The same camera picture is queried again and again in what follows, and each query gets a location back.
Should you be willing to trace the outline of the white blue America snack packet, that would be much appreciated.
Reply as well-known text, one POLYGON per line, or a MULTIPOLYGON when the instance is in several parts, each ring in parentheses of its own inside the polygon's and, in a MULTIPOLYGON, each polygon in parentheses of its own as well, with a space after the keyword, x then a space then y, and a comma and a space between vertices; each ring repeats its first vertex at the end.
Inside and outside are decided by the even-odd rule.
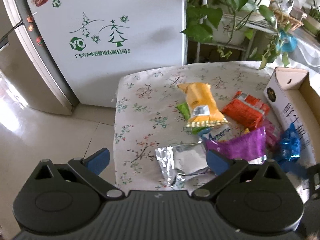
POLYGON ((206 127, 197 133, 200 141, 205 139, 212 141, 229 141, 240 137, 241 135, 249 133, 248 128, 240 129, 229 126, 229 124, 222 124, 214 127, 206 127))

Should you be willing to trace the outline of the green snack packet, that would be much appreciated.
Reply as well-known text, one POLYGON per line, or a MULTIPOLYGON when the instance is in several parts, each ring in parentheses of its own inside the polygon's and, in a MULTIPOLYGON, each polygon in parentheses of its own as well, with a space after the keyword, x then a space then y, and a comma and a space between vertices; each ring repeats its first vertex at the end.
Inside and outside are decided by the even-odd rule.
MULTIPOLYGON (((189 107, 186 102, 176 105, 176 108, 184 117, 185 121, 190 118, 189 107)), ((186 127, 185 130, 193 135, 207 134, 211 131, 211 127, 186 127)))

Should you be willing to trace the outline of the purple snack bag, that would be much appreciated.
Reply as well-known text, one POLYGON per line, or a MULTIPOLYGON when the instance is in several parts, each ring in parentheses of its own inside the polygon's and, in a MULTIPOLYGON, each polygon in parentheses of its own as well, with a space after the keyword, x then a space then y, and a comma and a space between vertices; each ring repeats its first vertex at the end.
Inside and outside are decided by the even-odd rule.
POLYGON ((264 126, 227 141, 214 141, 202 137, 205 148, 217 151, 228 159, 253 161, 266 155, 266 129, 264 126))

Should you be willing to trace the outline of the large orange snack bag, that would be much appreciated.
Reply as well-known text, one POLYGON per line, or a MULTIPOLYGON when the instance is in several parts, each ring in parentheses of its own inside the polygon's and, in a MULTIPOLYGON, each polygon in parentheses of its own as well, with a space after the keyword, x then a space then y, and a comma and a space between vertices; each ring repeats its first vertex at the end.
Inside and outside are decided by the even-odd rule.
POLYGON ((185 101, 190 113, 187 127, 215 127, 228 123, 216 104, 210 84, 181 83, 178 88, 185 94, 185 101))

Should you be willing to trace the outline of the green pothos plant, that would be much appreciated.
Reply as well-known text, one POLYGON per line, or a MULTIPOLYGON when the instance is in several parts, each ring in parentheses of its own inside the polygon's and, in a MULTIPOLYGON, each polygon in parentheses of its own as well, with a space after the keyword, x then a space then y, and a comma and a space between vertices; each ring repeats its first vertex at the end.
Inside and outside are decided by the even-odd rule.
MULTIPOLYGON (((280 5, 277 0, 268 1, 280 5)), ((284 51, 281 34, 293 29, 294 19, 284 9, 273 9, 271 5, 263 4, 262 0, 187 0, 187 23, 182 33, 198 43, 215 43, 214 33, 218 31, 221 21, 229 16, 229 22, 224 27, 228 39, 217 46, 222 57, 229 57, 230 52, 225 52, 225 47, 230 44, 235 32, 247 27, 254 15, 263 18, 272 31, 272 37, 263 52, 254 52, 251 58, 260 61, 260 68, 263 69, 281 55, 284 66, 287 66, 289 57, 284 51)))

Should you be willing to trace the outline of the cardboard milk box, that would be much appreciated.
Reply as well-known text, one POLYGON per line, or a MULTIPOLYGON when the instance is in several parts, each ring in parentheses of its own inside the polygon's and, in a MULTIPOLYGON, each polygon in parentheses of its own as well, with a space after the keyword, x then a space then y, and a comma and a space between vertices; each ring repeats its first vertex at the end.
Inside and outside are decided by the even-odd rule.
POLYGON ((319 94, 311 86, 310 73, 277 67, 264 94, 282 128, 294 124, 301 142, 300 165, 319 163, 319 94))

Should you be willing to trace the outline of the white chest freezer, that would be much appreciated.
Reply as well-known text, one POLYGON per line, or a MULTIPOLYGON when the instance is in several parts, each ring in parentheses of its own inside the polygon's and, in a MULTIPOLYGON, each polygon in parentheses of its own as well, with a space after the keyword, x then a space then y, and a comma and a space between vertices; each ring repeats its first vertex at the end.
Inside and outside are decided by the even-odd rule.
POLYGON ((186 0, 2 0, 12 31, 69 114, 114 107, 125 75, 186 61, 186 0))

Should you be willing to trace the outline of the white plant pot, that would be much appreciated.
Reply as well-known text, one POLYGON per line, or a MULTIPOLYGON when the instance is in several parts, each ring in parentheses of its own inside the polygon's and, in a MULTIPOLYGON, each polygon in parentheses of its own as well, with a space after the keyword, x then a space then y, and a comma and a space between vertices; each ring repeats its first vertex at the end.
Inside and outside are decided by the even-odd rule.
POLYGON ((229 44, 234 46, 239 46, 243 43, 246 38, 245 32, 249 29, 249 27, 242 27, 239 30, 233 29, 233 16, 224 14, 221 18, 219 26, 217 29, 213 28, 213 40, 217 43, 224 44, 230 40, 229 44))

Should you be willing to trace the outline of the red orange snack packet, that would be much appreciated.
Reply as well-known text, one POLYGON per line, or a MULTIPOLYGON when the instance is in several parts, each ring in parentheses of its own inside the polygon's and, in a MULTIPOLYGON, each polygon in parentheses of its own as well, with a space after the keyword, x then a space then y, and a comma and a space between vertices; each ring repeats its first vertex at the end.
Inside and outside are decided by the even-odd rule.
POLYGON ((251 94, 239 90, 221 112, 253 131, 262 126, 269 111, 268 104, 251 94))

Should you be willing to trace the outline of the white metal plant rack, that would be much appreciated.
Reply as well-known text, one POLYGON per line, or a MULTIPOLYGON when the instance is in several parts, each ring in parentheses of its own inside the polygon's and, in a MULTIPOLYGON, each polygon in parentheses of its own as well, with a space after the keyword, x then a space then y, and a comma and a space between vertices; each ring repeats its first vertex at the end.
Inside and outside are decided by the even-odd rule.
POLYGON ((199 46, 210 44, 217 48, 217 52, 223 58, 229 58, 231 51, 228 49, 229 41, 224 44, 213 40, 213 28, 217 29, 224 14, 233 16, 233 29, 239 30, 246 26, 249 29, 245 32, 248 40, 254 36, 254 24, 264 22, 263 31, 270 33, 272 38, 266 49, 258 54, 254 53, 253 58, 262 61, 265 66, 271 58, 272 52, 276 50, 279 41, 279 28, 273 11, 269 8, 271 0, 187 0, 185 11, 186 26, 181 31, 186 38, 196 42, 199 46))

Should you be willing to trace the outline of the pink snack packet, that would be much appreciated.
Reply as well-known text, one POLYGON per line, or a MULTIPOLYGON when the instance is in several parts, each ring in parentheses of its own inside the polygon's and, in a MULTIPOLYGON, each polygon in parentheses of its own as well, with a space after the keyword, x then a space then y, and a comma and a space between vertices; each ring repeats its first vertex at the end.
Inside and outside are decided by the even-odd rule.
POLYGON ((263 126, 266 131, 266 143, 270 149, 274 150, 280 141, 280 136, 283 130, 278 126, 274 126, 274 124, 272 124, 268 119, 263 120, 263 126))

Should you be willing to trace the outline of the floral tablecloth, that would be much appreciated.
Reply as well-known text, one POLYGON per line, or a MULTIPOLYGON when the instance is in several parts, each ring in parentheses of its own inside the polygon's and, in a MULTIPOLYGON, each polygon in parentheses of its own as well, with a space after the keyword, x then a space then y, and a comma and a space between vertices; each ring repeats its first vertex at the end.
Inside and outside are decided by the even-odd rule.
POLYGON ((198 141, 177 109, 185 101, 178 88, 180 83, 210 84, 217 106, 222 109, 237 91, 264 99, 264 88, 273 70, 273 66, 259 69, 259 63, 250 61, 195 63, 121 78, 113 143, 117 187, 124 192, 169 189, 155 150, 198 141))

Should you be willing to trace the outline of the blue foil snack bag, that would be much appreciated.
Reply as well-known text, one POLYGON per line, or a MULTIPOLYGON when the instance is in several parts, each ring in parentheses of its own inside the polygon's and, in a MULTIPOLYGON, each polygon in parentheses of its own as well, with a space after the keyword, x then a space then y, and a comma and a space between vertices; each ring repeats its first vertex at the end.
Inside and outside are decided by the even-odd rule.
POLYGON ((297 163, 300 154, 300 137, 294 123, 291 123, 288 129, 280 135, 280 141, 273 158, 285 173, 292 173, 300 179, 307 180, 307 168, 297 163))

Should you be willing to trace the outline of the silver refrigerator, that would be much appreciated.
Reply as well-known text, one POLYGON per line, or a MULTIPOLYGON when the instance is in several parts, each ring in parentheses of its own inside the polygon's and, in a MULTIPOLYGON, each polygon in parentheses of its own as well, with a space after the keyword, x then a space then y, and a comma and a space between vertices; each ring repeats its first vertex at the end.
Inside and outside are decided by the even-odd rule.
POLYGON ((46 83, 19 39, 24 25, 16 27, 1 1, 1 37, 8 36, 9 44, 1 51, 1 74, 13 85, 27 105, 45 113, 72 115, 74 107, 64 102, 46 83))

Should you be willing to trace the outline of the silver foil snack bag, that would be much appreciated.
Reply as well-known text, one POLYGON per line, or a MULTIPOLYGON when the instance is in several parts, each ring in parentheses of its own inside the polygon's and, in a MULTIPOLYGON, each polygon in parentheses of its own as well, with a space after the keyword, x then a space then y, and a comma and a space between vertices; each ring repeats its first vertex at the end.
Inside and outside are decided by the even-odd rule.
POLYGON ((155 155, 164 181, 170 187, 210 172, 201 142, 159 147, 155 155))

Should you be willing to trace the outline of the wicker basket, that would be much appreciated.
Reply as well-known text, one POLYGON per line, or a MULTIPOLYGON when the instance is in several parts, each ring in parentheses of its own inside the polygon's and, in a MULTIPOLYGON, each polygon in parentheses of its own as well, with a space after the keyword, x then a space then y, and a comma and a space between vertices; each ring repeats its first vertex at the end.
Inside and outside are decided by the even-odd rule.
POLYGON ((295 31, 301 26, 303 26, 303 22, 297 20, 296 18, 290 16, 289 14, 286 14, 285 12, 278 10, 278 9, 272 9, 274 16, 277 20, 277 27, 281 28, 285 31, 295 31))

